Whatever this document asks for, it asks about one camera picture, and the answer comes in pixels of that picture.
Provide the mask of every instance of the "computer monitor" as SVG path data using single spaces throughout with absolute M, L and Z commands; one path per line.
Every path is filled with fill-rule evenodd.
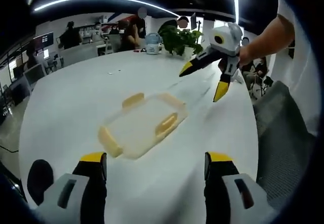
M 196 13 L 194 13 L 191 17 L 190 17 L 190 23 L 191 23 L 191 30 L 194 30 L 197 28 L 197 16 Z
M 35 50 L 39 51 L 45 47 L 51 46 L 54 43 L 54 34 L 53 32 L 46 33 L 34 38 Z
M 18 66 L 18 67 L 15 67 L 13 69 L 13 72 L 14 72 L 14 77 L 16 79 L 19 79 L 20 77 L 22 77 L 23 73 L 24 73 L 24 65 L 21 65 L 21 66 Z

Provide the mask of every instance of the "window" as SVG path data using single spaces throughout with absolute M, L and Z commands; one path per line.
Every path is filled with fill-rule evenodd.
M 10 70 L 10 77 L 11 77 L 11 80 L 14 80 L 15 79 L 15 76 L 14 76 L 14 69 L 17 67 L 17 63 L 16 63 L 16 60 L 12 61 L 9 63 L 9 70 Z
M 188 23 L 188 27 L 187 27 L 187 29 L 190 29 L 190 32 L 192 32 L 192 31 L 198 31 L 198 27 L 199 27 L 199 22 L 200 22 L 200 27 L 199 27 L 199 31 L 202 33 L 203 32 L 203 25 L 204 25 L 204 19 L 203 18 L 198 18 L 197 17 L 197 27 L 194 29 L 194 30 L 191 30 L 191 21 L 190 21 L 190 17 L 188 17 L 187 16 L 187 19 L 189 20 L 189 23 Z M 198 44 L 201 44 L 201 36 L 199 37 L 199 39 L 198 39 Z
M 49 50 L 44 50 L 44 59 L 48 58 L 49 56 Z

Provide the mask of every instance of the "white flower pot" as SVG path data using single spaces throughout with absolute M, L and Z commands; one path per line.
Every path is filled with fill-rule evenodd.
M 191 48 L 191 47 L 185 47 L 184 48 L 184 53 L 182 55 L 182 58 L 185 60 L 185 61 L 190 61 L 191 58 L 192 58 L 192 55 L 193 55 L 193 51 L 194 49 Z

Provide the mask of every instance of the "small white object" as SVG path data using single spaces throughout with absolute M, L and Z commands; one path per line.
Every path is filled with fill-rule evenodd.
M 244 79 L 241 76 L 239 76 L 238 70 L 236 70 L 234 75 L 231 77 L 231 82 L 234 82 L 235 80 L 241 84 L 244 83 Z
M 192 58 L 192 55 L 193 55 L 193 51 L 194 51 L 193 48 L 185 46 L 185 48 L 184 48 L 184 53 L 183 53 L 183 55 L 182 55 L 182 58 L 183 58 L 185 61 L 190 61 L 191 58 Z

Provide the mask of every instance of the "white sleeve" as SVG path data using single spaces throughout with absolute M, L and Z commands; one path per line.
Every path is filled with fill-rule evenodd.
M 278 0 L 278 14 L 285 17 L 289 22 L 294 24 L 294 12 L 293 10 L 288 6 L 285 0 Z

